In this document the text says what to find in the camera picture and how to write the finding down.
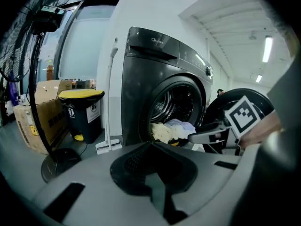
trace fluorescent light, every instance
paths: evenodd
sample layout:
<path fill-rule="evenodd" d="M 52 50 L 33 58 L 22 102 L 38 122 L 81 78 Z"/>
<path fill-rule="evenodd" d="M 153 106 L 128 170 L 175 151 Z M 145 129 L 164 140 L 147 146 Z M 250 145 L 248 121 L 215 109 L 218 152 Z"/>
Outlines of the fluorescent light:
<path fill-rule="evenodd" d="M 199 55 L 196 55 L 196 57 L 202 62 L 203 66 L 206 66 L 205 62 L 202 60 L 202 58 Z"/>
<path fill-rule="evenodd" d="M 268 60 L 269 60 L 269 56 L 270 56 L 271 50 L 272 50 L 272 45 L 273 45 L 273 38 L 270 36 L 267 36 L 265 38 L 264 54 L 263 54 L 263 58 L 262 58 L 262 61 L 265 63 L 268 62 Z"/>
<path fill-rule="evenodd" d="M 256 82 L 259 83 L 261 81 L 262 75 L 258 75 Z"/>

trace black trash bin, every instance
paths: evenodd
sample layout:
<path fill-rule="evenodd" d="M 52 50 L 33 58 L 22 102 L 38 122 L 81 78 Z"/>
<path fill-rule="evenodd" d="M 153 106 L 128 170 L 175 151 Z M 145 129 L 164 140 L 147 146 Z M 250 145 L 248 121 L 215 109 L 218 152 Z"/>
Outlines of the black trash bin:
<path fill-rule="evenodd" d="M 67 115 L 68 128 L 76 140 L 93 143 L 100 135 L 100 102 L 104 91 L 74 89 L 62 91 L 59 95 Z"/>

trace white pipe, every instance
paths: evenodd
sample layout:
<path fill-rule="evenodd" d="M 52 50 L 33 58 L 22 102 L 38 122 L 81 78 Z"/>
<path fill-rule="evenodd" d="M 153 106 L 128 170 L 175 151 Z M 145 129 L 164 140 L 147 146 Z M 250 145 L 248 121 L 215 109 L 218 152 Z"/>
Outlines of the white pipe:
<path fill-rule="evenodd" d="M 207 61 L 208 63 L 210 63 L 210 45 L 208 39 L 206 39 L 206 45 L 207 45 Z"/>
<path fill-rule="evenodd" d="M 21 91 L 21 81 L 18 82 L 18 95 L 21 96 L 22 95 L 22 91 Z"/>
<path fill-rule="evenodd" d="M 118 51 L 117 48 L 117 38 L 115 38 L 115 42 L 113 44 L 113 48 L 110 54 L 110 61 L 109 61 L 109 66 L 108 66 L 108 73 L 107 73 L 107 91 L 106 91 L 106 99 L 105 99 L 105 108 L 104 108 L 104 112 L 105 112 L 105 133 L 107 135 L 107 139 L 108 139 L 108 144 L 109 144 L 109 150 L 112 149 L 111 146 L 111 135 L 110 135 L 110 121 L 109 121 L 109 101 L 110 101 L 110 80 L 111 80 L 111 71 L 112 71 L 112 66 L 113 66 L 113 60 L 114 57 L 116 55 Z"/>

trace bin label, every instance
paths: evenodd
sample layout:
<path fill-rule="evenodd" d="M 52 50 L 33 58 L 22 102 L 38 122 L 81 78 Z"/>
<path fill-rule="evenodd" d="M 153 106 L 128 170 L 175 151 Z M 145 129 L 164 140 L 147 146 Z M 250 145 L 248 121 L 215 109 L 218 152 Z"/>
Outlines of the bin label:
<path fill-rule="evenodd" d="M 68 108 L 70 118 L 75 118 L 74 110 L 72 108 Z"/>
<path fill-rule="evenodd" d="M 100 101 L 96 102 L 95 104 L 87 108 L 88 123 L 94 121 L 99 116 L 100 116 Z"/>

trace mop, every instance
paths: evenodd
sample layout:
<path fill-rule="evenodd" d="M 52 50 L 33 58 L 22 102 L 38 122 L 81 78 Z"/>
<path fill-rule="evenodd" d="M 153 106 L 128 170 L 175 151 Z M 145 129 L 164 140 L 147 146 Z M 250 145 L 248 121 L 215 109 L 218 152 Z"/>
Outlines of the mop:
<path fill-rule="evenodd" d="M 110 136 L 110 122 L 109 122 L 109 98 L 110 98 L 110 80 L 111 80 L 111 71 L 113 66 L 114 57 L 118 51 L 117 47 L 117 38 L 115 38 L 115 42 L 112 47 L 110 61 L 108 66 L 108 73 L 107 73 L 107 84 L 106 84 L 106 92 L 107 96 L 105 97 L 105 104 L 104 104 L 104 114 L 105 114 L 105 141 L 98 143 L 95 145 L 97 154 L 108 153 L 111 150 L 120 149 L 122 147 L 121 142 L 118 139 L 111 140 Z"/>

